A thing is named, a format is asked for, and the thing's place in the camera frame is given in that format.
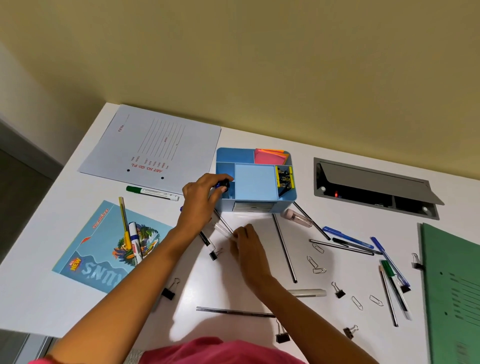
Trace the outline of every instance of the wall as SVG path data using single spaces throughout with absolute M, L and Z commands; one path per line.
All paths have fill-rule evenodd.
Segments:
M 55 100 L 1 43 L 0 120 L 60 164 L 67 162 L 84 135 L 75 125 L 73 113 Z
M 479 18 L 467 0 L 10 1 L 0 39 L 84 129 L 107 100 L 480 179 Z

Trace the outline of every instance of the dark floor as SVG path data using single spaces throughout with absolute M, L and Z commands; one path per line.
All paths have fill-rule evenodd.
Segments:
M 0 264 L 53 181 L 0 150 Z M 0 362 L 13 363 L 27 334 L 0 330 Z

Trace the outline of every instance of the blue pen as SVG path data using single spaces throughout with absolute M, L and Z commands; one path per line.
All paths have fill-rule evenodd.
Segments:
M 390 259 L 390 257 L 387 255 L 384 247 L 382 247 L 381 244 L 378 242 L 377 238 L 375 238 L 374 236 L 371 236 L 370 239 L 371 239 L 371 241 L 373 241 L 373 243 L 375 244 L 375 246 L 377 247 L 377 249 L 382 252 L 382 254 L 384 255 L 385 259 L 388 260 L 388 263 L 390 263 L 390 265 L 392 266 L 392 268 L 393 268 L 393 269 L 395 270 L 395 272 L 398 274 L 398 277 L 399 277 L 400 280 L 402 281 L 403 285 L 406 286 L 406 287 L 410 287 L 410 283 L 408 283 L 407 280 L 405 279 L 405 277 L 403 276 L 403 274 L 400 273 L 400 271 L 398 270 L 398 268 L 396 267 L 396 265 L 392 262 L 392 260 Z
M 361 242 L 360 240 L 357 240 L 355 238 L 351 238 L 345 234 L 342 234 L 341 231 L 338 231 L 338 230 L 335 230 L 335 229 L 332 229 L 332 228 L 329 228 L 328 226 L 325 226 L 323 228 L 323 230 L 325 232 L 329 232 L 330 234 L 333 234 L 333 235 L 336 235 L 340 238 L 344 238 L 345 240 L 350 240 L 351 242 L 354 242 L 354 243 L 357 243 L 357 244 L 360 244 L 361 246 L 364 246 L 366 248 L 370 248 L 370 249 L 374 249 L 375 247 L 373 245 L 370 245 L 370 244 L 367 244 L 367 243 L 364 243 L 364 242 Z

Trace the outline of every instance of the person's left hand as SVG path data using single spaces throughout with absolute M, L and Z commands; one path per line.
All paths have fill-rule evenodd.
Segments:
M 187 183 L 183 187 L 185 202 L 177 223 L 179 231 L 187 233 L 192 239 L 200 233 L 212 218 L 215 204 L 227 188 L 225 186 L 219 187 L 208 197 L 210 189 L 224 179 L 233 181 L 233 177 L 228 174 L 206 173 L 197 182 Z

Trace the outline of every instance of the white desk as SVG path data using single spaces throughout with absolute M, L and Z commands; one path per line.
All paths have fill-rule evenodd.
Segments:
M 116 202 L 118 196 L 124 196 L 128 209 L 175 225 L 182 199 L 172 202 L 130 194 L 125 191 L 125 183 L 77 172 L 117 108 L 114 104 L 104 106 L 1 264 L 0 328 L 61 337 L 104 296 L 100 291 L 51 271 L 103 200 Z M 218 147 L 221 146 L 288 150 L 292 154 L 296 176 L 297 202 L 320 226 L 331 226 L 364 241 L 372 235 L 379 239 L 412 286 L 406 299 L 413 321 L 407 321 L 394 302 L 400 324 L 398 328 L 393 327 L 386 306 L 377 269 L 378 257 L 328 247 L 324 247 L 325 253 L 321 255 L 308 243 L 309 237 L 322 240 L 317 230 L 280 219 L 299 278 L 299 283 L 295 285 L 288 273 L 271 217 L 232 218 L 226 215 L 233 228 L 254 219 L 252 222 L 265 246 L 273 274 L 288 289 L 326 289 L 327 297 L 304 299 L 305 303 L 338 329 L 358 325 L 360 330 L 355 333 L 354 341 L 380 363 L 426 363 L 428 353 L 421 273 L 411 267 L 411 253 L 419 252 L 417 223 L 427 222 L 476 241 L 480 235 L 477 218 L 480 181 L 227 128 L 222 128 L 218 142 Z M 315 197 L 314 157 L 429 180 L 432 190 L 445 202 L 445 206 L 438 206 L 440 221 Z M 221 240 L 225 239 L 214 232 L 212 240 L 219 247 Z M 327 268 L 327 272 L 314 275 L 306 260 L 307 254 L 314 257 L 321 267 Z M 238 267 L 228 252 L 212 262 L 207 248 L 200 239 L 196 239 L 172 277 L 181 279 L 175 299 L 162 299 L 157 311 L 148 319 L 136 347 L 151 349 L 198 336 L 215 335 L 224 340 L 243 339 L 275 345 L 305 360 L 293 342 L 274 343 L 276 322 L 272 319 L 195 311 L 198 305 L 263 310 L 261 303 L 243 284 Z M 336 298 L 331 281 L 336 281 L 346 296 Z M 371 294 L 381 299 L 385 306 L 378 307 L 371 302 Z M 362 303 L 363 311 L 350 300 L 352 295 Z M 119 308 L 119 319 L 123 314 L 124 310 Z

